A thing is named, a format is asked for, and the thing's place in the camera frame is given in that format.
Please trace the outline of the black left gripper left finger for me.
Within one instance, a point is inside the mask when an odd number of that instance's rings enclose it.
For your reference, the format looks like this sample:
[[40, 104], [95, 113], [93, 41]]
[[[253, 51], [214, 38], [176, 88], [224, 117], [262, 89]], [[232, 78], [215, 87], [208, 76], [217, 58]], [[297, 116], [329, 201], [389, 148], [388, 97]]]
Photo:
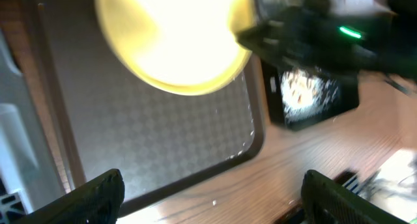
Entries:
[[16, 221], [20, 224], [115, 223], [124, 201], [124, 182], [110, 169], [52, 203]]

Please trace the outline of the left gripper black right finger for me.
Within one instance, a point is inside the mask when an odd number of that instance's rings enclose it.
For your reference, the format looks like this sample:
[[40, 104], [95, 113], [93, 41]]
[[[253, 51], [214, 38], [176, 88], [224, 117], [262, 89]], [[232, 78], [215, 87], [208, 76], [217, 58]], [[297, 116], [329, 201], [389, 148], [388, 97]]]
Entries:
[[316, 170], [305, 173], [301, 198], [308, 223], [407, 224]]

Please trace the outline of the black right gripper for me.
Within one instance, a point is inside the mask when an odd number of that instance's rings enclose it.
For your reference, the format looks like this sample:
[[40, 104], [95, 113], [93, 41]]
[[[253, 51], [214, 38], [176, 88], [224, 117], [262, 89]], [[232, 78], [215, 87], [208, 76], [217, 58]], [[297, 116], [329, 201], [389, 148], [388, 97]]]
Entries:
[[237, 42], [266, 63], [277, 68], [284, 67], [284, 56], [293, 41], [289, 23], [267, 20], [239, 31]]

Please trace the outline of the yellow plate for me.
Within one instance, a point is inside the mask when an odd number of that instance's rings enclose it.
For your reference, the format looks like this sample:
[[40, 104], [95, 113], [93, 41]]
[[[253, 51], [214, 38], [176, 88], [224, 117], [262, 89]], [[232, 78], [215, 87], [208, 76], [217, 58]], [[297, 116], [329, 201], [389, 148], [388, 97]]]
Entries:
[[215, 92], [244, 69], [237, 40], [255, 24], [253, 0], [94, 0], [106, 42], [139, 79], [173, 94]]

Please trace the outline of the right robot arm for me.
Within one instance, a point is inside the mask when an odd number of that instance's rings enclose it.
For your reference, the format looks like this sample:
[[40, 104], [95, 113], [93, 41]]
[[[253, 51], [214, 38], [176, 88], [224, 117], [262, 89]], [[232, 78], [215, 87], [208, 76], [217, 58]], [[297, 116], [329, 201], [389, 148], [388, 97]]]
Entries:
[[261, 21], [238, 43], [266, 62], [335, 76], [416, 79], [416, 0], [257, 0]]

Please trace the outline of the grey dishwasher rack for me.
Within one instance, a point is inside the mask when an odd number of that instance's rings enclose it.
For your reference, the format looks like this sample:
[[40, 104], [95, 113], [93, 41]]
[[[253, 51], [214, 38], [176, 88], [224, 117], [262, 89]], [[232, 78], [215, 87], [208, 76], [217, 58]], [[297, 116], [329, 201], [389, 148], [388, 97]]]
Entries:
[[65, 195], [22, 72], [1, 35], [1, 183], [30, 214]]

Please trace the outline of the spilled food scraps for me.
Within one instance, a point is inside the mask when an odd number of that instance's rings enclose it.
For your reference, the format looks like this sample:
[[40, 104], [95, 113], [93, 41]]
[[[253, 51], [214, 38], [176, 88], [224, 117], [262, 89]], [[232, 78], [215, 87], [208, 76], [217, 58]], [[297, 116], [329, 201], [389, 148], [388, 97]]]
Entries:
[[285, 121], [298, 122], [329, 110], [339, 101], [340, 84], [301, 69], [280, 75]]

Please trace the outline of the dark brown serving tray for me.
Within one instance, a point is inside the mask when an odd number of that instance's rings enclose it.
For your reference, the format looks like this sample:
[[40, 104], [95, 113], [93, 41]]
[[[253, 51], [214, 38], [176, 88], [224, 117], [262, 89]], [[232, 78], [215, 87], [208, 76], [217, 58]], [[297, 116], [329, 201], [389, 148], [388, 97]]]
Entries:
[[22, 0], [75, 185], [118, 169], [127, 216], [254, 158], [265, 133], [252, 63], [202, 96], [156, 89], [129, 72], [93, 0]]

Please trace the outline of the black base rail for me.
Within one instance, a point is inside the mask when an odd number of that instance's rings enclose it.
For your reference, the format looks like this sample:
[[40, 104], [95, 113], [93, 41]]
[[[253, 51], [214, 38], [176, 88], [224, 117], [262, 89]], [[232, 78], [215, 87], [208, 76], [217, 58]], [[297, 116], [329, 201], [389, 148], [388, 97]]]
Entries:
[[[364, 185], [359, 183], [357, 174], [351, 171], [343, 172], [333, 179], [333, 181], [357, 196], [359, 196], [359, 192], [364, 188]], [[280, 217], [276, 223], [308, 223], [302, 202], [284, 216]]]

